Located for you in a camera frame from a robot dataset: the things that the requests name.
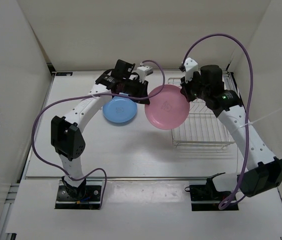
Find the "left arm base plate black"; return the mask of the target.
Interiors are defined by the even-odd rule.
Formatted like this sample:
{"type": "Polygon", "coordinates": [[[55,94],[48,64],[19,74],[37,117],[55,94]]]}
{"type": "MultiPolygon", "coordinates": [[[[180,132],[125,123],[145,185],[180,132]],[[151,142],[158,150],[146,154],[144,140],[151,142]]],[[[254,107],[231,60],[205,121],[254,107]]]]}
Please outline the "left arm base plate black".
{"type": "Polygon", "coordinates": [[[67,187],[60,181],[54,208],[57,210],[99,210],[103,191],[102,181],[86,181],[80,198],[68,194],[67,187]]]}

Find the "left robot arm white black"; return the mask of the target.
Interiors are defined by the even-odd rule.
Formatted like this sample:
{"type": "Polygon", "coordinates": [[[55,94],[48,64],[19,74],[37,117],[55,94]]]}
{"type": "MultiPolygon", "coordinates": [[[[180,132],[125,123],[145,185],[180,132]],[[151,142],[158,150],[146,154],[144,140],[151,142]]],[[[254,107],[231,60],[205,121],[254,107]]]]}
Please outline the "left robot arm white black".
{"type": "Polygon", "coordinates": [[[64,116],[51,120],[51,145],[59,155],[66,174],[61,178],[67,194],[76,201],[86,196],[86,178],[83,175],[81,155],[86,147],[83,131],[93,116],[110,100],[113,94],[134,97],[136,103],[148,104],[146,77],[153,68],[118,60],[112,69],[103,72],[89,91],[91,98],[81,100],[64,116]]]}

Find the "pink plastic plate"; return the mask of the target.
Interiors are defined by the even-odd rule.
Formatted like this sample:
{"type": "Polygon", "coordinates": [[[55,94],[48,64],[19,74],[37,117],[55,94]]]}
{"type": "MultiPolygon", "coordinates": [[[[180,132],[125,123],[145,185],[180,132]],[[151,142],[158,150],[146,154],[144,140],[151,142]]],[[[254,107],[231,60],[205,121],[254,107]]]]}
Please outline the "pink plastic plate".
{"type": "Polygon", "coordinates": [[[166,84],[162,91],[150,99],[150,104],[144,106],[147,120],[161,130],[172,130],[185,122],[189,115],[190,103],[181,94],[181,89],[172,84],[166,84]]]}

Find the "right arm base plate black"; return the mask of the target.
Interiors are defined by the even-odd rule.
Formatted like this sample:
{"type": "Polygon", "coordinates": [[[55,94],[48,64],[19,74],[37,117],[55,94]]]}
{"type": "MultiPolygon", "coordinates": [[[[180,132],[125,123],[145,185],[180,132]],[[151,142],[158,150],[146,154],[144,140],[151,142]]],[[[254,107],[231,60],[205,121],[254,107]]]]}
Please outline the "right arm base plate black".
{"type": "Polygon", "coordinates": [[[184,188],[190,194],[192,212],[218,212],[219,204],[224,200],[230,191],[209,193],[206,185],[189,185],[184,188]]]}

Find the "blue plastic plate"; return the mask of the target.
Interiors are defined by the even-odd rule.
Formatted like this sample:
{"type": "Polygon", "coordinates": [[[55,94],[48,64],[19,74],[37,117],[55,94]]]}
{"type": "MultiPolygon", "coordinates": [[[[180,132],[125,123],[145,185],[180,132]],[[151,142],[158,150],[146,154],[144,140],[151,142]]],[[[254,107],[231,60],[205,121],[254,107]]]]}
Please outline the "blue plastic plate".
{"type": "Polygon", "coordinates": [[[125,124],[137,115],[137,104],[129,98],[115,96],[102,107],[103,116],[114,124],[125,124]]]}

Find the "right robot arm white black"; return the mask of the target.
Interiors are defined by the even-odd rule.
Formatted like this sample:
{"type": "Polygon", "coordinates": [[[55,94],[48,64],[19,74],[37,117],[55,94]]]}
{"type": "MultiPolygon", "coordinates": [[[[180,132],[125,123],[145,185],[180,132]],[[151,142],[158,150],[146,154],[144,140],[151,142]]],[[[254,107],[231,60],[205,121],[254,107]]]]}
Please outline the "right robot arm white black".
{"type": "Polygon", "coordinates": [[[221,68],[185,65],[181,71],[185,73],[181,78],[181,94],[188,102],[203,100],[247,158],[243,176],[236,179],[240,191],[250,198],[278,187],[282,182],[282,158],[275,156],[246,120],[242,100],[234,90],[224,87],[221,68]]]}

